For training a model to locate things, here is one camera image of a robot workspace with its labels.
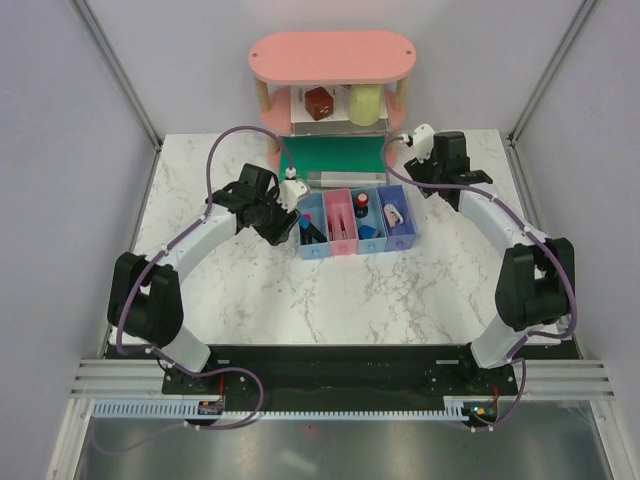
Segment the small pink white stapler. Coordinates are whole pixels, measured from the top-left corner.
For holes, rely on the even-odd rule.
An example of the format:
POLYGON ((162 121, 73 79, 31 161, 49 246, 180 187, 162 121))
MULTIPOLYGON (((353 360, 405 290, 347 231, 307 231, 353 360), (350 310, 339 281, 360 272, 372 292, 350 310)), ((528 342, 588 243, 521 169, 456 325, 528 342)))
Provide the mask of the small pink white stapler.
POLYGON ((401 215, 397 207, 392 203, 385 203, 383 213, 390 229, 393 229, 404 223, 404 217, 401 215))

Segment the brown cube box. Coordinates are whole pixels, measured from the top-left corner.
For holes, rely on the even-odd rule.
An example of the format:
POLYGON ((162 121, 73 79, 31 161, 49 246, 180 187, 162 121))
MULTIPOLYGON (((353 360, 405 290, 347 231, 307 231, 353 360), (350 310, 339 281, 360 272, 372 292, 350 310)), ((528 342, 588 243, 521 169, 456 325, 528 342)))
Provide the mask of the brown cube box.
POLYGON ((314 121, 330 117, 334 112, 334 98, 324 87, 316 87, 304 94, 307 113, 314 121))

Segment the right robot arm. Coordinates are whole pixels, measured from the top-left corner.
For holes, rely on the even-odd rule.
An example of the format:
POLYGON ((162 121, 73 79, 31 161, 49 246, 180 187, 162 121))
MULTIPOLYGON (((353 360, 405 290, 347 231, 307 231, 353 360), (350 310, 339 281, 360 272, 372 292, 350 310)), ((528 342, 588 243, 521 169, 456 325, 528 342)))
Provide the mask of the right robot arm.
POLYGON ((502 257, 496 315, 465 347, 457 371, 465 391, 481 393, 493 383, 493 370, 509 365, 529 338, 562 340, 573 334, 575 250, 568 239, 553 239, 523 220, 500 197, 492 178, 472 169, 464 133, 436 133, 423 124, 400 140, 413 155, 404 165, 408 184, 424 197, 439 195, 502 257))

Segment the green box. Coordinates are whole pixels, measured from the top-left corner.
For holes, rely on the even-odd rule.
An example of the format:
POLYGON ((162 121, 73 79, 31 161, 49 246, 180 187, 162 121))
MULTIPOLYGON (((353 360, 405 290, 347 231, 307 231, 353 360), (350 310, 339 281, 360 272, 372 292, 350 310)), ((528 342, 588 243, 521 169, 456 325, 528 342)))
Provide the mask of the green box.
POLYGON ((380 153, 383 136, 298 136, 282 139, 296 176, 311 188, 379 187, 387 184, 380 153))

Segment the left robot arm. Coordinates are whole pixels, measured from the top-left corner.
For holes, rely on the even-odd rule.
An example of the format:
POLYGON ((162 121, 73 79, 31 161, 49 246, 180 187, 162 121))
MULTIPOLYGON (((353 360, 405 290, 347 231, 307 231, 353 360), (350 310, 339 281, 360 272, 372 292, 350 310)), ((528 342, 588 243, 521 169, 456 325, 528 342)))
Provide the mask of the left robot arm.
POLYGON ((135 337, 144 350, 183 372, 196 392, 215 389, 220 371, 209 363, 210 347, 184 324, 181 284, 210 253, 246 228, 272 246, 285 242, 300 217, 297 205, 309 193, 294 169, 280 180, 268 169, 246 164, 236 181, 207 189, 204 207, 173 239, 144 254, 121 254, 107 309, 118 353, 132 354, 122 340, 135 337))

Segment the pink three-tier shelf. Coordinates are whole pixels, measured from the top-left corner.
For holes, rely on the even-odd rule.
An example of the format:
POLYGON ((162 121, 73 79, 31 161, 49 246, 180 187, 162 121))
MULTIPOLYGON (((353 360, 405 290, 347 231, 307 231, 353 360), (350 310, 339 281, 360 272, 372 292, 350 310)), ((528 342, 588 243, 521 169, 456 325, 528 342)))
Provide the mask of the pink three-tier shelf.
POLYGON ((290 87, 380 84, 390 131, 406 114, 416 49, 404 36, 383 30, 284 32, 256 42, 248 54, 262 121, 278 139, 293 136, 290 87))

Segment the pale yellow cup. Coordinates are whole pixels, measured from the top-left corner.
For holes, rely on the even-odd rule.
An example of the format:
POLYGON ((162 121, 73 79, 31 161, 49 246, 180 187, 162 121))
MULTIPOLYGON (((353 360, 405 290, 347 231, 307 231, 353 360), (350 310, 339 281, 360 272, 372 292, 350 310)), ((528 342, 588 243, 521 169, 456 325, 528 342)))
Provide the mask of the pale yellow cup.
POLYGON ((382 86, 354 84, 349 94, 349 120, 358 126, 370 126, 380 118, 382 86))

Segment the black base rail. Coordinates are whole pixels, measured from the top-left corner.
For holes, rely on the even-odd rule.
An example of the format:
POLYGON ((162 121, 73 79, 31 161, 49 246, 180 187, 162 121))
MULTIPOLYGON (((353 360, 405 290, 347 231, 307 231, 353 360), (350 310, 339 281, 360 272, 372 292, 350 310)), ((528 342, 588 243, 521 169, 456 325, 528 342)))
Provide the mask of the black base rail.
POLYGON ((517 390, 511 367, 474 367, 469 345, 214 345, 205 369, 228 366, 252 371, 270 395, 284 388, 312 392, 331 387, 384 392, 412 387, 429 396, 517 390))

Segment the four-compartment blue pink organizer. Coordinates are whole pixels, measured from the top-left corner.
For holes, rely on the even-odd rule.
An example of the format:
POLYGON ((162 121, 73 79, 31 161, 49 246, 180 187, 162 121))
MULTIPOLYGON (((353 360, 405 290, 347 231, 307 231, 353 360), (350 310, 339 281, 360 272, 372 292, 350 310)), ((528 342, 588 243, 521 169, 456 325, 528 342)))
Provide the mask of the four-compartment blue pink organizer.
POLYGON ((313 193, 298 203, 300 216, 311 215, 311 222, 327 237, 327 243, 311 245, 301 244, 301 232, 298 223, 299 251, 305 260, 316 260, 345 255, 369 255, 383 252, 408 250, 413 247, 417 238, 410 204, 405 190, 400 185, 357 189, 332 189, 313 193), (364 219, 354 215, 354 197, 359 192, 369 195, 369 213, 364 219), (385 203, 394 204, 404 217, 404 223, 390 229, 383 213, 385 203), (346 220, 349 240, 343 240, 339 225, 339 215, 346 220), (334 222, 335 241, 329 240, 327 217, 334 222), (362 225, 370 225, 379 230, 380 236, 372 240, 360 240, 358 229, 362 225))

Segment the dark red pink pen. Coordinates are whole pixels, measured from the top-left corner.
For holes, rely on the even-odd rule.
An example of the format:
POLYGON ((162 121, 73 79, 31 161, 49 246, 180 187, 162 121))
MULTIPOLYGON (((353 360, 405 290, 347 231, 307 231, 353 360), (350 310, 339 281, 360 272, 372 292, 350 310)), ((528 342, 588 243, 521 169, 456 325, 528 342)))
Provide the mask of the dark red pink pen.
POLYGON ((339 225, 340 225, 342 239, 349 240, 350 237, 349 237, 349 232, 346 225, 346 220, 342 214, 340 214, 338 218, 339 218, 339 225))

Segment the pink black highlighter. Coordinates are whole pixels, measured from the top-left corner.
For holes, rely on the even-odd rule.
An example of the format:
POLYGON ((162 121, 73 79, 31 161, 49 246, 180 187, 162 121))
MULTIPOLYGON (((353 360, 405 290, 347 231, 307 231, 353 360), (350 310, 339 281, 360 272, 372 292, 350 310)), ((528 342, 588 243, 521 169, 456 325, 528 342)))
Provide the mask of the pink black highlighter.
POLYGON ((301 244, 311 245, 316 243, 327 243, 327 237, 311 222, 311 215, 303 213, 299 218, 301 232, 301 244))

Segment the blue grey eraser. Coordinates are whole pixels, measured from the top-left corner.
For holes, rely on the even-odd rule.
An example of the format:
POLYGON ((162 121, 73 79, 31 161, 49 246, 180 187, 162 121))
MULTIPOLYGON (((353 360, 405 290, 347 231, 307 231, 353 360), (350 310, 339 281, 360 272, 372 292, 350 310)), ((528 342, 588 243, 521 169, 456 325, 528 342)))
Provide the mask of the blue grey eraser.
POLYGON ((372 240, 380 236, 380 232, 377 228, 370 225, 362 225, 358 229, 358 235, 360 240, 372 240))

